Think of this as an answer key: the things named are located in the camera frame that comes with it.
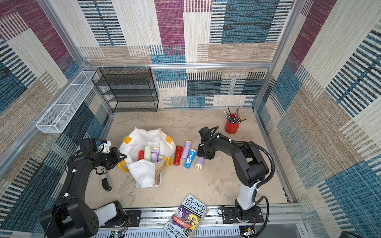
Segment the green flashlight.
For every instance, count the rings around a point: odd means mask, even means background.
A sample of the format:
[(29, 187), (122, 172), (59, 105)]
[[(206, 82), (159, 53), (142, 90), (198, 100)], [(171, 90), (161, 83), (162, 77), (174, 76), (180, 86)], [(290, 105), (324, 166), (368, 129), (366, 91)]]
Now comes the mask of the green flashlight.
[(144, 151), (144, 159), (151, 162), (151, 148), (149, 146), (145, 146)]

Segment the white tote bag yellow handles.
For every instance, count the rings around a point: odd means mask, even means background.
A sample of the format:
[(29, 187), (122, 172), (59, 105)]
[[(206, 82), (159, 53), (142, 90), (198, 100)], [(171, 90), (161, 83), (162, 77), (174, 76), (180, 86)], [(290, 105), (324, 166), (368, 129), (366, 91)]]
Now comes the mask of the white tote bag yellow handles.
[(172, 137), (161, 129), (135, 128), (119, 148), (119, 152), (127, 157), (118, 163), (118, 168), (132, 175), (137, 188), (159, 187), (163, 169), (170, 166), (175, 149)]

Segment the purple flashlight lone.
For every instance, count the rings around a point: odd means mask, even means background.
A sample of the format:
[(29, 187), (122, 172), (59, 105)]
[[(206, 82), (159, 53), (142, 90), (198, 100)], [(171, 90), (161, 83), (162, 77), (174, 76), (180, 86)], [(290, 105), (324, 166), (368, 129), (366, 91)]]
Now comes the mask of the purple flashlight lone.
[(160, 151), (160, 149), (158, 147), (152, 148), (152, 151), (151, 151), (151, 161), (153, 163), (157, 163), (158, 162), (159, 151)]

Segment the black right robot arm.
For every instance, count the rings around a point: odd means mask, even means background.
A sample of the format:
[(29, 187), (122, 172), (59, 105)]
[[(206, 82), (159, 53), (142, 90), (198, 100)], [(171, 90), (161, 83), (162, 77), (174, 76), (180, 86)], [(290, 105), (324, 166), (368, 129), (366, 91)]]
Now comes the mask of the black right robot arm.
[(199, 130), (201, 137), (197, 155), (214, 159), (217, 151), (232, 158), (236, 175), (241, 182), (240, 193), (235, 201), (237, 221), (243, 223), (254, 218), (255, 201), (259, 188), (275, 174), (275, 162), (270, 153), (252, 141), (237, 141), (217, 132), (218, 127)]

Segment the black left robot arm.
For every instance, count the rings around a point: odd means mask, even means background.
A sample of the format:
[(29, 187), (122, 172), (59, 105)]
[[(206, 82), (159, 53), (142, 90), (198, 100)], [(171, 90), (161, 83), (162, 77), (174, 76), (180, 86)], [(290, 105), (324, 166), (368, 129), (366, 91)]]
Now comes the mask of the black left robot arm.
[(103, 167), (110, 171), (127, 156), (118, 148), (107, 148), (107, 141), (85, 138), (80, 149), (67, 161), (67, 176), (51, 209), (45, 210), (39, 222), (46, 238), (90, 238), (103, 225), (121, 227), (127, 224), (127, 214), (117, 200), (96, 210), (85, 203), (85, 192), (92, 171)]

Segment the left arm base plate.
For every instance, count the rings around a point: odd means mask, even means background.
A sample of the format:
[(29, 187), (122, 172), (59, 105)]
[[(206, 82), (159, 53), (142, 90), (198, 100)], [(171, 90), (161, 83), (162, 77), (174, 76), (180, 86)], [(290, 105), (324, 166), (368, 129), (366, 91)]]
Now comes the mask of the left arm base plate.
[(139, 227), (141, 221), (141, 210), (125, 210), (125, 216), (121, 228)]

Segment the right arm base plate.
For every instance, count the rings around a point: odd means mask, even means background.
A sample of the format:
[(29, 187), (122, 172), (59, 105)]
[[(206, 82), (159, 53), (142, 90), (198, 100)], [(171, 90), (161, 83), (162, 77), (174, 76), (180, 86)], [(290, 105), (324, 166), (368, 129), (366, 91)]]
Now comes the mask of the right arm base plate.
[(221, 206), (217, 209), (217, 213), (222, 217), (224, 224), (264, 222), (262, 210), (258, 206), (249, 210), (242, 210), (240, 207)]

